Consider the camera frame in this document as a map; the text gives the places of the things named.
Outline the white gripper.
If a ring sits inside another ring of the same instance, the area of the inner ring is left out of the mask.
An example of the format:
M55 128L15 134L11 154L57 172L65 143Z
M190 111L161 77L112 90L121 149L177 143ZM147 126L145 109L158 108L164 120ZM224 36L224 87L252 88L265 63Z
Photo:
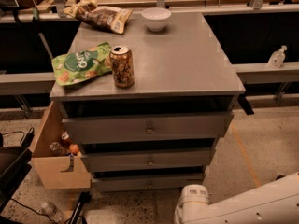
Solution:
M209 206L207 188L202 185L185 186L178 199L174 213L174 224L187 224L197 220L202 211Z

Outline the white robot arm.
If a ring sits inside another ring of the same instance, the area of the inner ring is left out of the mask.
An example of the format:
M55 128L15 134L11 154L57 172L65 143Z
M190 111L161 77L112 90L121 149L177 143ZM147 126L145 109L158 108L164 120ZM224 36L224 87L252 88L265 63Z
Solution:
M213 204L206 187L188 185L174 224L299 224L299 173Z

